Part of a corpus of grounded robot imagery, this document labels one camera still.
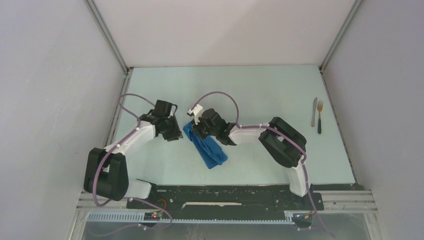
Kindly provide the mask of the blue cloth napkin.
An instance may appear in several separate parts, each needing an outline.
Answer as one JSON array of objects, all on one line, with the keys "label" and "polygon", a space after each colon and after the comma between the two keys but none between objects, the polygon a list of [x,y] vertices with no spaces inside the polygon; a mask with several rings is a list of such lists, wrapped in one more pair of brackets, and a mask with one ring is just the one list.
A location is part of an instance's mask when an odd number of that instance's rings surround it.
[{"label": "blue cloth napkin", "polygon": [[207,136],[205,139],[201,139],[194,133],[193,124],[191,122],[184,125],[183,131],[188,139],[193,143],[209,170],[214,167],[221,166],[228,160],[228,156],[212,137]]}]

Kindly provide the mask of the silver knife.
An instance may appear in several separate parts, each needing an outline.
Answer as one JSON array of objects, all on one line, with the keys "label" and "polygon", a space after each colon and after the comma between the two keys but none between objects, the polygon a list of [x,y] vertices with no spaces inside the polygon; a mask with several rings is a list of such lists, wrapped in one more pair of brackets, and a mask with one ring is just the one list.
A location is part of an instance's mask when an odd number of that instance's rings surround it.
[{"label": "silver knife", "polygon": [[312,116],[311,116],[310,125],[311,125],[311,127],[315,127],[315,125],[316,125],[316,111],[317,111],[317,107],[318,107],[318,98],[317,97],[313,100],[312,106],[313,106],[313,109],[312,109]]}]

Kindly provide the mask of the gold fork dark handle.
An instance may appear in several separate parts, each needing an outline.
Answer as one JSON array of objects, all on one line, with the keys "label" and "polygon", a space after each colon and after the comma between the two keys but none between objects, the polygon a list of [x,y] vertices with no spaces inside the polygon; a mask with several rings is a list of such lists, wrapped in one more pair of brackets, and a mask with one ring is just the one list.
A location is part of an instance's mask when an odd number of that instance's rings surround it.
[{"label": "gold fork dark handle", "polygon": [[323,110],[323,105],[324,102],[322,100],[320,100],[317,104],[317,111],[318,111],[318,126],[317,126],[317,133],[321,134],[322,133],[322,117],[321,117],[321,113]]}]

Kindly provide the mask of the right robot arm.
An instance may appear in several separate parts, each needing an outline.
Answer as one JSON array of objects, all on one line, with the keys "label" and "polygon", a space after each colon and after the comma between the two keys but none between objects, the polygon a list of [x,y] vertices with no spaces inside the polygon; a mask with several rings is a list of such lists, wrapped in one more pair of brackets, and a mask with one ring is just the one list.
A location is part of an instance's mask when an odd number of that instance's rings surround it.
[{"label": "right robot arm", "polygon": [[225,121],[213,108],[204,110],[200,105],[189,109],[187,115],[193,117],[193,132],[202,140],[214,137],[225,146],[261,143],[274,161],[286,168],[291,204],[297,209],[310,204],[310,185],[302,167],[307,140],[282,118],[276,116],[268,123],[237,126]]}]

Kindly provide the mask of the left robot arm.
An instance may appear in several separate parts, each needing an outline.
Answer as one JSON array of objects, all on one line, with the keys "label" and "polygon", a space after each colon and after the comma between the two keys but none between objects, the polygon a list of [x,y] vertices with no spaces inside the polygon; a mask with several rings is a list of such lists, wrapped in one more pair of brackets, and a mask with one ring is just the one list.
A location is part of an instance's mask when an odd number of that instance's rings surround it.
[{"label": "left robot arm", "polygon": [[183,137],[175,116],[177,108],[176,104],[157,100],[153,109],[136,117],[135,126],[121,140],[93,148],[88,153],[84,190],[112,201],[138,198],[145,208],[156,206],[158,194],[152,191],[155,184],[131,179],[128,161],[136,150],[158,136],[168,142]]}]

